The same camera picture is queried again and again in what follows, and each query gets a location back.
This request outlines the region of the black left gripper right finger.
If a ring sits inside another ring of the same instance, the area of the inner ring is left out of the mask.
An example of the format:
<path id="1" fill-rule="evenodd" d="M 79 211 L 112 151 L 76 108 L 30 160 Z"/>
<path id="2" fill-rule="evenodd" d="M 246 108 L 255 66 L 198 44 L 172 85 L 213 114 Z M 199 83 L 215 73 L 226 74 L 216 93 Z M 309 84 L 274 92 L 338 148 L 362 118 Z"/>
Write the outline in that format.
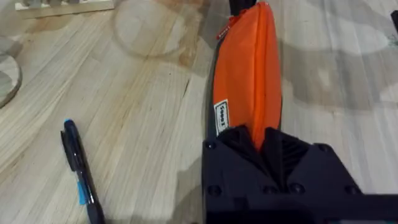
<path id="1" fill-rule="evenodd" d="M 326 198 L 363 193 L 327 144 L 310 144 L 278 129 L 267 128 L 261 156 L 283 193 Z"/>

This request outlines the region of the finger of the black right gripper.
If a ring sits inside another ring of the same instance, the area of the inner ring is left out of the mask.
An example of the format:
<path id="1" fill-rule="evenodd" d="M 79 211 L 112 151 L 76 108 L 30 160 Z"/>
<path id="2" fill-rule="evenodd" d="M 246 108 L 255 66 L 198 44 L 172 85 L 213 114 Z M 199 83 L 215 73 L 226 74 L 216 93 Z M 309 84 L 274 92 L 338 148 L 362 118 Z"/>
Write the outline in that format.
<path id="1" fill-rule="evenodd" d="M 245 9 L 253 7 L 257 0 L 229 0 L 229 8 L 232 16 L 237 16 Z"/>

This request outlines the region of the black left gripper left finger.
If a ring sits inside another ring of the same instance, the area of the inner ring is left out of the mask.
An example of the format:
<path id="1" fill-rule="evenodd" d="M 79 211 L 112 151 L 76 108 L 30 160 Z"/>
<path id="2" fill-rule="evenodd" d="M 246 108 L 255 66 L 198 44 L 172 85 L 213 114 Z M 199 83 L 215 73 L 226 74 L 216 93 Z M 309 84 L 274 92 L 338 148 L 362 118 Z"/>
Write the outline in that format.
<path id="1" fill-rule="evenodd" d="M 207 135 L 203 142 L 201 184 L 207 201 L 282 192 L 244 125 Z"/>

